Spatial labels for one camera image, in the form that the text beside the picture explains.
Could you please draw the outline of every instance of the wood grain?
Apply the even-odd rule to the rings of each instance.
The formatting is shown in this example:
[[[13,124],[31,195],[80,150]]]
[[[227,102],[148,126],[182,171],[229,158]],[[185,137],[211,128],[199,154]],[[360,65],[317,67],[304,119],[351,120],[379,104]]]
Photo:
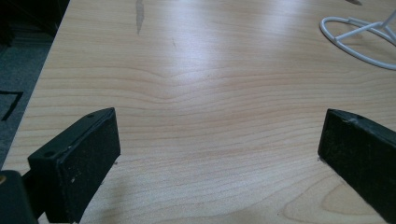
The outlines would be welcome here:
[[[81,223],[384,223],[317,150],[330,107],[396,130],[396,73],[344,53],[318,23],[381,21],[394,8],[73,0],[5,168],[25,173],[56,134],[115,106],[121,156]],[[376,36],[348,43],[396,62]]]

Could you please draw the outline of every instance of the table stain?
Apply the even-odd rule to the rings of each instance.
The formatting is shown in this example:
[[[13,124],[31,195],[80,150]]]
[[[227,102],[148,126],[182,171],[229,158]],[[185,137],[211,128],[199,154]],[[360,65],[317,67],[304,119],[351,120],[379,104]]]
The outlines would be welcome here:
[[[353,5],[362,6],[362,3],[359,0],[346,0],[348,3],[352,3]]]
[[[145,6],[143,5],[143,0],[136,0],[136,27],[138,35],[142,29],[143,19],[145,19]]]

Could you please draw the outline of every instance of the dark floor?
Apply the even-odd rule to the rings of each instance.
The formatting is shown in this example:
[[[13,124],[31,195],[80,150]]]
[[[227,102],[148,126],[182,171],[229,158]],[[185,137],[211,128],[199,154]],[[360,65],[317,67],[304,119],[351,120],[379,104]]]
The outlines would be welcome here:
[[[11,46],[0,45],[0,168],[53,40],[33,26],[13,24],[12,30]]]

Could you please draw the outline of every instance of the table surface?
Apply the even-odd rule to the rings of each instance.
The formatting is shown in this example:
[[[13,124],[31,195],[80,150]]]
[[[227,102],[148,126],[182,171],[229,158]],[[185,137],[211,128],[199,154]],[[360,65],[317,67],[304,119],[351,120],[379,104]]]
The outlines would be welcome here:
[[[121,156],[81,223],[384,223],[317,151],[328,108],[396,130],[396,73],[341,51],[318,24],[382,21],[395,8],[72,0],[5,169],[24,174],[28,155],[114,106]],[[396,62],[377,36],[346,43]]]

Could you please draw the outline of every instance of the white wire rack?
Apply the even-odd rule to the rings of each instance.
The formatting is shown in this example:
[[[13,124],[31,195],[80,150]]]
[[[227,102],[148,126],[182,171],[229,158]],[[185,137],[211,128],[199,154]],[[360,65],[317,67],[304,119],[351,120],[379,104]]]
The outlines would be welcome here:
[[[383,63],[378,60],[374,60],[370,57],[367,57],[363,54],[358,53],[356,50],[350,48],[349,46],[347,46],[341,42],[343,39],[345,39],[347,37],[359,34],[364,31],[368,31],[368,32],[371,32],[375,35],[378,35],[378,36],[388,40],[388,42],[390,42],[391,44],[393,44],[396,47],[396,35],[389,28],[389,23],[391,21],[393,21],[394,19],[396,19],[396,10],[394,10],[393,13],[385,21],[378,21],[378,22],[373,22],[373,23],[370,23],[368,21],[361,21],[361,20],[358,20],[355,18],[344,19],[344,18],[339,18],[339,17],[327,17],[320,22],[320,29],[321,29],[322,33],[325,34],[326,37],[329,38],[329,40],[334,43],[334,45],[336,45],[338,48],[344,50],[345,52],[349,53],[350,55],[353,55],[358,59],[361,59],[367,63],[371,63],[371,64],[379,66],[379,67],[396,70],[396,63]],[[347,32],[343,35],[333,36],[326,27],[326,22],[328,22],[328,21],[343,22],[346,24],[358,26],[359,28],[356,30]]]

